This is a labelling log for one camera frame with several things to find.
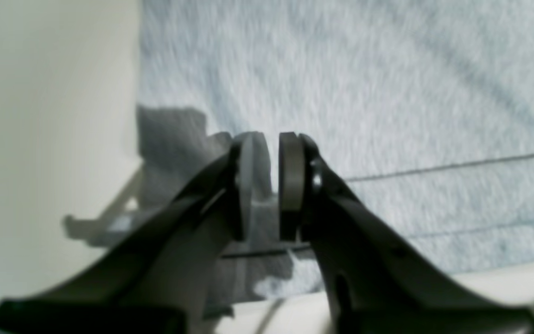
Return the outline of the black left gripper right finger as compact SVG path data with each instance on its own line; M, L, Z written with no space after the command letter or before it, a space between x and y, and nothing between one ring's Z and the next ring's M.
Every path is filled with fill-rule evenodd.
M280 239L308 242L337 334L534 334L530 309L463 287L371 213L308 135L279 135Z

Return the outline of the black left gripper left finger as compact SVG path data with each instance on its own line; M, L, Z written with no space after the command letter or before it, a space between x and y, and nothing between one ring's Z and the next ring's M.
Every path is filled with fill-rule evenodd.
M0 334L192 334L214 266L248 238L255 163L265 136L246 132L173 201L71 279L0 302Z

